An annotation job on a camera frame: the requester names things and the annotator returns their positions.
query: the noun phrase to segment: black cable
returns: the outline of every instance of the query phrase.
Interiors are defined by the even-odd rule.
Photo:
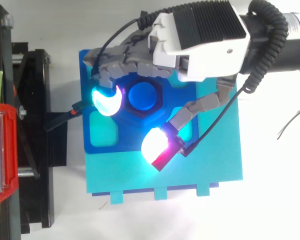
[[[82,115],[82,111],[87,107],[91,106],[92,103],[89,101],[79,101],[72,105],[72,110],[65,112],[64,114],[57,116],[56,118],[48,121],[44,126],[43,129],[46,132],[50,132],[51,130],[59,127],[60,125],[68,122],[71,119],[77,118]]]
[[[126,25],[124,25],[123,27],[121,27],[118,31],[115,32],[115,34],[112,35],[112,37],[109,38],[108,41],[105,42],[105,44],[103,45],[103,47],[100,49],[98,55],[96,56],[95,62],[93,64],[93,69],[91,71],[91,75],[94,76],[96,74],[99,73],[99,61],[101,59],[102,54],[104,53],[104,51],[106,50],[107,46],[120,34],[122,33],[125,29],[127,29],[128,27],[130,27],[132,24],[136,23],[138,21],[137,18],[131,20],[130,22],[128,22]]]
[[[289,124],[300,115],[300,111],[298,111],[296,113],[296,115],[294,115],[293,118],[290,119],[290,121],[287,122],[287,124],[282,128],[282,130],[280,131],[280,135],[278,136],[277,140],[279,140],[281,138],[281,135],[284,133],[284,131],[286,130],[286,128],[289,126]]]
[[[257,62],[255,68],[250,73],[244,83],[244,92],[252,94],[273,66],[279,57],[279,53],[284,48],[288,37],[288,23],[284,15],[270,2],[265,0],[252,0],[248,7],[248,15],[256,13],[266,24],[274,27],[269,36],[269,41],[265,53]]]
[[[244,87],[240,88],[235,95],[230,99],[230,101],[227,103],[227,105],[224,107],[224,109],[222,110],[222,112],[219,114],[219,116],[214,120],[214,122],[210,125],[210,127],[204,132],[204,134],[202,134],[202,136],[195,141],[194,143],[192,143],[190,146],[188,146],[184,152],[182,153],[182,155],[184,155],[185,157],[187,157],[197,146],[198,144],[211,132],[211,130],[217,125],[217,123],[220,121],[220,119],[225,115],[225,113],[227,112],[227,110],[230,108],[230,106],[232,105],[232,103],[237,99],[237,97],[244,91]]]

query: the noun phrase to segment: blue board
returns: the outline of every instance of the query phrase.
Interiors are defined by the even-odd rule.
[[[79,53],[82,99],[91,98],[88,88],[91,68],[83,63],[88,50]],[[143,81],[136,73],[117,80],[123,95],[129,85]],[[123,194],[154,191],[156,200],[166,199],[167,190],[196,188],[198,196],[209,195],[211,183],[241,180],[242,162],[238,102],[187,157],[176,155],[158,172],[141,155],[141,143],[151,128],[159,127],[186,102],[216,91],[216,78],[201,83],[182,83],[176,74],[169,79],[149,78],[162,87],[162,104],[147,117],[131,112],[122,104],[112,117],[101,115],[93,106],[83,111],[83,137],[87,192],[110,194],[111,203],[123,202]],[[179,135],[187,145],[198,139],[222,111],[222,107],[200,113]]]

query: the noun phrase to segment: hexagonal recess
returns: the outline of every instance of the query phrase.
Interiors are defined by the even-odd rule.
[[[156,102],[154,104],[154,106],[152,108],[150,108],[149,110],[139,110],[134,108],[130,101],[129,101],[129,91],[130,89],[138,84],[138,83],[149,83],[151,84],[154,89],[156,90],[156,94],[157,94],[157,99]],[[138,116],[141,119],[145,119],[147,116],[150,116],[152,114],[154,114],[156,111],[158,111],[160,108],[162,108],[163,106],[163,90],[162,90],[162,85],[158,82],[155,81],[152,78],[149,77],[144,77],[144,76],[140,76],[134,80],[132,80],[131,82],[129,82],[125,87],[125,94],[124,94],[124,109],[136,116]]]

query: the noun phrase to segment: robotic hand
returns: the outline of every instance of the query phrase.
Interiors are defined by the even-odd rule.
[[[93,66],[92,98],[102,114],[111,116],[119,110],[122,93],[116,81],[129,73],[168,78],[177,71],[181,82],[218,77],[217,92],[188,102],[161,128],[152,129],[145,137],[142,153],[146,145],[153,144],[153,135],[163,139],[157,153],[150,158],[143,155],[159,171],[175,154],[188,156],[238,95],[253,93],[267,72],[300,70],[300,13],[282,14],[264,0],[252,0],[247,15],[239,15],[228,1],[187,3],[141,15],[84,58],[87,65]],[[139,30],[121,45],[107,48],[135,22]],[[249,77],[229,100],[238,73]],[[178,132],[199,112],[223,105],[224,110],[208,130],[185,148]]]

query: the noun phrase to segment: screw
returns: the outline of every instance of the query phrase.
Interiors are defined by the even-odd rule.
[[[12,16],[11,14],[4,15],[2,19],[2,26],[6,29],[13,29],[15,26],[14,16]]]
[[[50,55],[46,55],[44,59],[45,59],[46,64],[51,64],[51,56]]]
[[[27,110],[25,110],[24,106],[21,105],[21,106],[19,107],[18,113],[19,113],[19,118],[20,118],[21,120],[23,120],[23,119],[25,118],[25,116],[27,115]]]
[[[185,152],[185,150],[186,150],[186,149],[185,149],[184,147],[182,147],[182,148],[179,150],[178,153],[179,153],[179,154],[183,154],[183,153]]]

